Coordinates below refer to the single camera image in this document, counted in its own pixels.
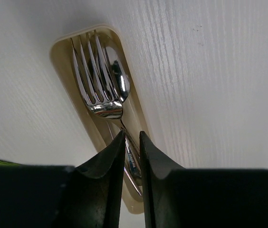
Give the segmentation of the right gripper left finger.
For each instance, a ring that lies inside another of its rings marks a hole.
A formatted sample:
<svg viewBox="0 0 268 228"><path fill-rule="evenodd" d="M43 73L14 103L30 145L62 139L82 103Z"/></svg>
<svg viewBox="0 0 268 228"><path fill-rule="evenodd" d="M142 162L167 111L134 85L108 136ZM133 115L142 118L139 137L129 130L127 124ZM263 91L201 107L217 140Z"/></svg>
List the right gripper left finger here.
<svg viewBox="0 0 268 228"><path fill-rule="evenodd" d="M120 132L80 166L0 166L0 228L116 228L125 160Z"/></svg>

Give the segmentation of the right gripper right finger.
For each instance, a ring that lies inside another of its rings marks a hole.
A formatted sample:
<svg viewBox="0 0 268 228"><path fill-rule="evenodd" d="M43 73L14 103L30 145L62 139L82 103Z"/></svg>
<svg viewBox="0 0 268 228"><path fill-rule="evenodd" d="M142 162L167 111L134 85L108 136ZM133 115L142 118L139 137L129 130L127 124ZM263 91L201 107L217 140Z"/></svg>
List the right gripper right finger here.
<svg viewBox="0 0 268 228"><path fill-rule="evenodd" d="M188 169L140 132L148 228L268 228L268 169Z"/></svg>

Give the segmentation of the silver fork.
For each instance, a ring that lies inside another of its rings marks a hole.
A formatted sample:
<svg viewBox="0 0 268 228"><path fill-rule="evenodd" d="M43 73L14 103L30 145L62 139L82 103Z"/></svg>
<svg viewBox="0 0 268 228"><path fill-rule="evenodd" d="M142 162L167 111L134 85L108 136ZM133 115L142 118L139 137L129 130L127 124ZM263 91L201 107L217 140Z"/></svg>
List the silver fork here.
<svg viewBox="0 0 268 228"><path fill-rule="evenodd" d="M124 53L117 46L121 51L123 68L130 81L130 94L127 100L121 103L115 86L115 79L112 76L102 47L105 36L108 35L93 30L85 33L85 39L79 40L79 48L72 45L74 76L87 109L94 116L106 120L108 125L114 124L119 130L124 131L126 143L126 132L122 129L121 124L124 124L128 130L123 122L123 117L126 110L125 103L132 96L133 86ZM128 130L128 132L134 139L131 131ZM131 174L127 151L125 151L124 171L134 194L141 198L143 196L142 177L136 178Z"/></svg>

